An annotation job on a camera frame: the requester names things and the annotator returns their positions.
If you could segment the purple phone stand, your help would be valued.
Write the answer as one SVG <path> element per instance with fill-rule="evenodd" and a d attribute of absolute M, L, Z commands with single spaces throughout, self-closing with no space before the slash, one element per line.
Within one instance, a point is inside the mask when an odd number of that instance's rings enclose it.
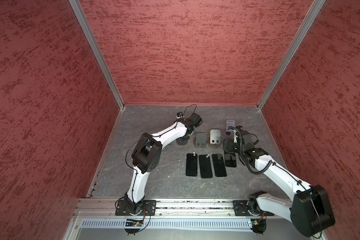
<path fill-rule="evenodd" d="M 235 138 L 235 127 L 236 122 L 234 120 L 226 121 L 226 130 L 224 131 L 224 137 L 229 140 L 233 140 Z"/>

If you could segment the white-edged black phone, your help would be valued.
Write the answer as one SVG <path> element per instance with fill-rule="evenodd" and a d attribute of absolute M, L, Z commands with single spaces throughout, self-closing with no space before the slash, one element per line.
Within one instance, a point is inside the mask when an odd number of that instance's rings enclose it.
<path fill-rule="evenodd" d="M 224 157 L 222 154 L 212 154 L 214 171 L 216 177 L 226 177 L 227 171 L 225 166 Z"/>

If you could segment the dark phone with sticker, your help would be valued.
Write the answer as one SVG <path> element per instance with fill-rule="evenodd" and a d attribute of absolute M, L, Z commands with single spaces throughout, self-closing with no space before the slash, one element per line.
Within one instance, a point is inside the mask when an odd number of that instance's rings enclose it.
<path fill-rule="evenodd" d="M 196 177 L 198 175 L 198 155 L 195 153 L 186 156 L 186 176 Z"/>

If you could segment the silver-edged phone with sticker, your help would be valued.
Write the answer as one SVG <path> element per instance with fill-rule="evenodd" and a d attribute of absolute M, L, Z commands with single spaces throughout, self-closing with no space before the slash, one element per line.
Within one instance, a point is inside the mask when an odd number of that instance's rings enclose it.
<path fill-rule="evenodd" d="M 199 155 L 199 166 L 202 179 L 213 177 L 210 155 Z"/>

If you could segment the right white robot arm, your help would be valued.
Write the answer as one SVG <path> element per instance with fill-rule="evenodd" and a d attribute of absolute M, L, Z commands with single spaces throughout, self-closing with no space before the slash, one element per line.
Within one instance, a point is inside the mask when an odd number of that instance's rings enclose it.
<path fill-rule="evenodd" d="M 281 199 L 265 191 L 251 194 L 247 201 L 250 215 L 272 213 L 291 222 L 303 236 L 314 239 L 320 239 L 325 229 L 335 225 L 329 196 L 322 186 L 313 186 L 281 166 L 268 152 L 258 148 L 258 142 L 241 126 L 228 130 L 234 138 L 224 140 L 224 151 L 237 155 L 251 174 L 266 175 L 287 195 Z"/>

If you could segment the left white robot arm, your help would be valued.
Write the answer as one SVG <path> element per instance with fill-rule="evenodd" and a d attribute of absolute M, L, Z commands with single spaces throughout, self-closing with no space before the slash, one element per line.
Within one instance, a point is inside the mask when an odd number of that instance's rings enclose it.
<path fill-rule="evenodd" d="M 202 118 L 196 113 L 192 113 L 189 118 L 178 113 L 177 119 L 171 126 L 154 134 L 143 133 L 133 144 L 135 148 L 131 157 L 134 174 L 130 188 L 124 196 L 127 209 L 132 215 L 138 215 L 143 209 L 148 177 L 158 166 L 162 150 L 173 141 L 178 140 L 181 143 L 188 141 L 189 136 L 202 122 Z"/>

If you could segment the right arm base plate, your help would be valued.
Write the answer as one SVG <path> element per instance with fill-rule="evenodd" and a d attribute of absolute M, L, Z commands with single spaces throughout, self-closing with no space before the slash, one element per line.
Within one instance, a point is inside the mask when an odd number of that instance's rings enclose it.
<path fill-rule="evenodd" d="M 273 217 L 274 214 L 264 211 L 251 213 L 248 200 L 234 200 L 233 209 L 236 217 Z"/>

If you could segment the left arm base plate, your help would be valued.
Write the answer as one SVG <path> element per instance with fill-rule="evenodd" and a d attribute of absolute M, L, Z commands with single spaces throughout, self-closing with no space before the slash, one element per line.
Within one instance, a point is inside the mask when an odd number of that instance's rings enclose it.
<path fill-rule="evenodd" d="M 138 203 L 133 203 L 129 199 L 119 200 L 116 202 L 116 216 L 154 216 L 156 211 L 157 201 L 155 200 L 141 200 Z"/>

